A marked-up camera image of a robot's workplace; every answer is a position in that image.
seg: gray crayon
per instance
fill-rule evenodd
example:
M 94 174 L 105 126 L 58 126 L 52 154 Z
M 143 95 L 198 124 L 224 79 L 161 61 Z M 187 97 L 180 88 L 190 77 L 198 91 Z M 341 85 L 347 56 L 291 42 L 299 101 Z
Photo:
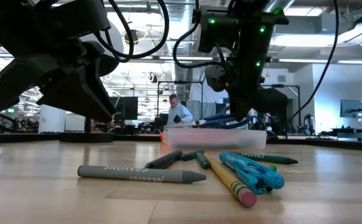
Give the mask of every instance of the gray crayon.
M 133 167 L 108 167 L 81 165 L 77 174 L 80 177 L 140 180 L 190 184 L 206 180 L 206 175 L 184 170 L 140 169 Z

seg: yellow pencil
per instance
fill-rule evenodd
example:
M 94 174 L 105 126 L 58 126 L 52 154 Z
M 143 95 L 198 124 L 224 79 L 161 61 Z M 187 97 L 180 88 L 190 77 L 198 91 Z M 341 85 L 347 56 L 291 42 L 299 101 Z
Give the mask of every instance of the yellow pencil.
M 223 183 L 229 188 L 232 194 L 239 199 L 244 206 L 252 207 L 257 202 L 256 194 L 247 188 L 242 182 L 236 179 L 226 169 L 224 169 L 219 163 L 212 158 L 204 154 L 211 169 L 217 174 L 217 176 L 223 181 Z

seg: wooden table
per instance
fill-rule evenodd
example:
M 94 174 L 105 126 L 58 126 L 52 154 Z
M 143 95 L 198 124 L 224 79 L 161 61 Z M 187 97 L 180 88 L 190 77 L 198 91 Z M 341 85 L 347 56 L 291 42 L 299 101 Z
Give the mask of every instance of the wooden table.
M 194 184 L 77 176 L 80 164 L 142 167 L 170 151 L 156 142 L 0 144 L 0 223 L 362 223 L 362 151 L 268 146 L 262 152 L 300 163 L 278 165 L 285 187 L 253 208 L 196 161 L 170 167 L 207 175 Z

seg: white shirt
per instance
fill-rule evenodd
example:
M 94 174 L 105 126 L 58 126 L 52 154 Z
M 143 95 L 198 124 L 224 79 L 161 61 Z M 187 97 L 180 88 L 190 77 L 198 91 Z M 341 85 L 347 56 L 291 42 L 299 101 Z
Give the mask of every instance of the white shirt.
M 193 120 L 193 116 L 192 116 L 191 112 L 189 112 L 189 110 L 184 105 L 179 103 L 175 108 L 170 107 L 167 125 L 176 124 L 174 122 L 174 118 L 177 115 L 181 118 L 182 123 L 191 122 Z

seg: crayon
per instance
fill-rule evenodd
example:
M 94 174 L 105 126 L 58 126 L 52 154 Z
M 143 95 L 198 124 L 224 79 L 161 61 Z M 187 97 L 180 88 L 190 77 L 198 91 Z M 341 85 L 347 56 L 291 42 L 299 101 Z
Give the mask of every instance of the crayon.
M 223 181 L 223 183 L 229 188 L 232 194 L 242 202 L 244 206 L 252 207 L 257 202 L 256 195 L 247 188 L 242 182 L 236 179 L 226 169 L 224 169 L 219 163 L 209 158 L 206 154 L 208 163 L 211 169 L 217 174 L 217 176 Z
M 272 162 L 276 164 L 286 164 L 286 165 L 299 163 L 297 160 L 282 156 L 268 156 L 264 154 L 240 153 L 240 152 L 233 152 L 233 153 L 258 162 Z
M 177 150 L 175 152 L 169 153 L 165 156 L 155 159 L 154 161 L 150 161 L 145 165 L 145 169 L 165 169 L 173 162 L 180 159 L 182 155 L 182 151 Z
M 202 153 L 196 153 L 196 160 L 199 162 L 199 165 L 203 169 L 207 169 L 210 167 L 210 164 L 208 163 L 207 159 L 203 156 Z
M 190 153 L 187 153 L 187 154 L 183 154 L 183 155 L 181 155 L 180 156 L 180 159 L 182 160 L 182 161 L 189 161 L 189 160 L 192 160 L 192 159 L 194 159 L 194 158 L 196 158 L 196 153 L 205 153 L 205 151 L 203 151 L 203 150 L 199 150 L 199 151 L 196 151 L 196 152 L 190 152 Z
M 118 180 L 141 180 L 152 182 L 170 182 L 191 184 L 206 180 L 206 176 L 192 171 L 166 170 L 166 169 L 140 169 L 133 167 L 108 167 L 108 166 L 86 166 L 78 168 L 80 177 L 118 179 Z

